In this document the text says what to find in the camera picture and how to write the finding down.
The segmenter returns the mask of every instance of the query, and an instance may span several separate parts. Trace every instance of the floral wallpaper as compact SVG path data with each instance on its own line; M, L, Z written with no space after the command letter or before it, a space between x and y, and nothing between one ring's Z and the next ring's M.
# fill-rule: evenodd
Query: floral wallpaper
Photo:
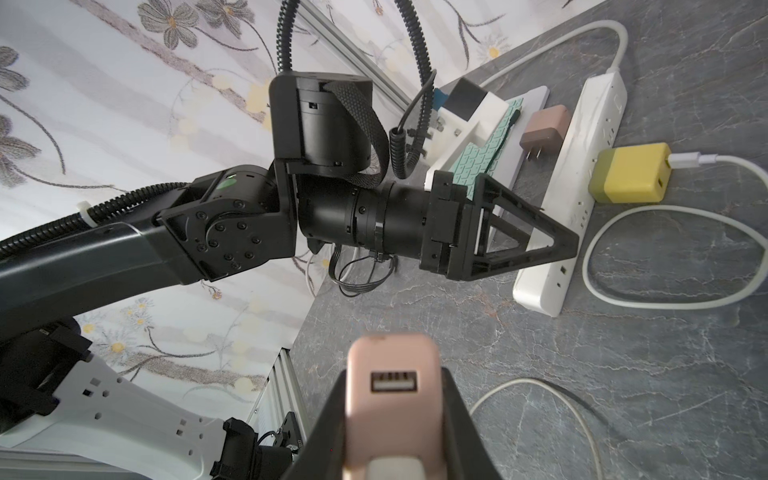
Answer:
M238 164L268 167L277 0L0 2L0 237L76 204ZM299 23L294 64L355 73ZM375 96L385 127L397 110ZM317 291L327 255L310 266ZM245 419L313 296L309 252L78 316L126 379Z
M408 94L419 90L395 0L311 0ZM412 0L436 84L447 84L604 0Z

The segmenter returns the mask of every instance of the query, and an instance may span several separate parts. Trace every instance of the usb port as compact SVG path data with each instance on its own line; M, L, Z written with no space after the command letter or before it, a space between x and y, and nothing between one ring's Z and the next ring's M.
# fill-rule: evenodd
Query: usb port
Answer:
M415 392L416 372L371 372L371 392Z

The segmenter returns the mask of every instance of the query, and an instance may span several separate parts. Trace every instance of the power outlet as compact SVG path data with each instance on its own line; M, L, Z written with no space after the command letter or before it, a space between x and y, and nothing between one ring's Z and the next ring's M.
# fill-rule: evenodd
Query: power outlet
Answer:
M592 77L584 84L565 135L563 148L549 180L541 210L584 239L594 198L589 180L598 154L613 147L627 106L627 89L618 72ZM534 230L528 250L551 245L551 238ZM512 296L522 306L557 316L571 283L576 259L532 266L518 272Z

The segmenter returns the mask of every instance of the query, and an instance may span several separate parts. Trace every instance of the charging cable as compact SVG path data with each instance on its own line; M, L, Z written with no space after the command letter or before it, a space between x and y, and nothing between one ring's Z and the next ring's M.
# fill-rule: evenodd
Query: charging cable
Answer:
M627 29L621 23L616 22L615 20L598 20L597 22L587 23L583 27L577 28L571 33L563 35L557 40L551 41L550 43L547 43L546 45L539 48L538 50L535 50L529 53L528 55L524 56L523 58L520 58L517 61L514 61L513 63L502 68L500 71L491 75L491 77L483 81L480 84L480 86L484 88L486 85L496 80L497 78L500 78L505 74L509 73L510 71L514 70L515 68L519 67L520 65L523 65L526 61L533 60L534 58L538 57L542 53L549 51L554 47L557 47L561 43L565 43L566 41L571 40L573 37L579 36L582 33L586 33L588 31L597 30L598 28L609 28L610 30L615 31L616 35L619 36L619 48L618 50L616 50L616 56L614 57L614 61L611 63L611 66L609 67L607 72L611 73L614 71L619 71L619 64L624 59L624 54L627 53L627 45L629 44L629 34L627 33Z
M698 152L693 152L693 153L686 153L686 154L671 154L668 157L667 162L669 163L670 167L672 167L673 169L699 167L701 165L714 164L718 162L726 162L730 164L739 165L740 167L744 167L747 170L750 170L753 173L755 173L755 175L757 175L758 178L763 181L763 183L766 186L766 189L768 189L768 172L758 167L754 163L748 160L744 160L743 158L732 157L730 155L702 155ZM598 292L598 290L594 287L592 282L589 280L588 267L589 267L589 260L592 257L592 251L594 250L594 246L598 244L598 241L603 236L603 233L605 233L606 230L611 228L611 226L613 226L614 223L618 222L622 218L625 218L632 214L637 214L640 212L648 212L648 211L655 211L655 210L681 212L683 214L698 215L699 217L718 220L720 222L725 223L726 225L730 225L746 233L747 235L752 237L763 248L763 260L760 262L760 266L757 268L757 272L755 273L755 276L752 278L752 280L750 280L746 284L746 286L744 286L742 290L732 295L725 296L723 298L719 298L716 300L708 300L706 302L692 302L692 303L630 302L627 300L620 300L618 298L614 298L612 296L608 296L608 295L605 295L604 293ZM744 298L747 298L749 295L752 295L755 292L755 290L757 290L757 288L760 286L760 284L763 283L763 281L765 281L765 279L768 277L768 239L765 238L760 233L758 233L753 228L748 227L747 225L739 221L736 221L733 218L728 218L723 215L709 212L706 210L699 210L697 208L689 208L689 207L678 207L677 205L648 205L646 207L637 207L637 208L627 210L622 214L618 214L616 217L611 218L608 221L608 223L606 223L597 232L597 234L595 234L594 238L589 243L589 247L587 247L586 253L584 254L584 262L581 265L581 277L584 279L584 285L587 286L587 288L592 293L592 295L595 295L597 298L599 298L600 300L603 300L604 302L608 302L611 305L616 305L616 306L623 306L627 308L651 309L651 310L701 310L706 308L715 308L718 306L730 305L731 303L738 302L739 300L742 300Z
M513 385L519 385L520 383L530 383L532 385L540 386L541 388L550 392L552 395L554 395L559 400L561 400L571 410L571 412L573 412L579 425L581 425L581 429L584 430L584 434L587 436L587 441L589 442L589 448L592 451L592 460L594 460L595 477L597 478L597 480L603 480L603 462L600 460L600 450L598 449L598 443L594 440L594 436L592 436L592 431L587 426L587 421L584 420L584 416L576 409L573 402L568 400L565 397L565 395L560 393L556 388L549 385L548 383L542 382L541 380L537 380L537 379L527 379L527 378L513 379L513 380L510 380L509 382L502 383L501 385L495 387L490 392L480 397L480 400L478 400L472 406L472 408L469 409L469 415L472 415L473 413L475 413L475 410L477 410L485 400L491 398L491 396L493 396L495 393L501 392L503 389L507 389L508 387L511 387Z

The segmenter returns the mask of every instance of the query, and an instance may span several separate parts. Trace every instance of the coiled cable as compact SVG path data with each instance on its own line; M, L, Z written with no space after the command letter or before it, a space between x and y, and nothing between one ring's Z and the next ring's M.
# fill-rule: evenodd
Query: coiled cable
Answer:
M283 0L277 16L277 70L291 71L291 36L300 0Z
M395 0L397 9L400 10L402 20L406 23L406 30L408 36L411 39L411 46L413 47L413 54L416 58L416 67L419 69L419 79L422 86L429 83L429 77L432 74L432 66L429 63L429 53L427 52L426 41L424 40L424 34L422 32L422 26L419 23L419 16L416 14L416 10L413 8L411 0ZM416 135L413 138L411 144L411 151L406 156L405 146L395 147L392 150L392 133L394 129L390 131L389 140L389 155L392 161L392 171L395 176L400 179L405 179L413 172L414 167L419 162L419 156L421 155L422 148L424 147L424 140L427 135L427 127L429 127L429 117L432 114L432 99L435 96L434 88L427 88L422 98L422 106L419 110L419 123L416 127Z

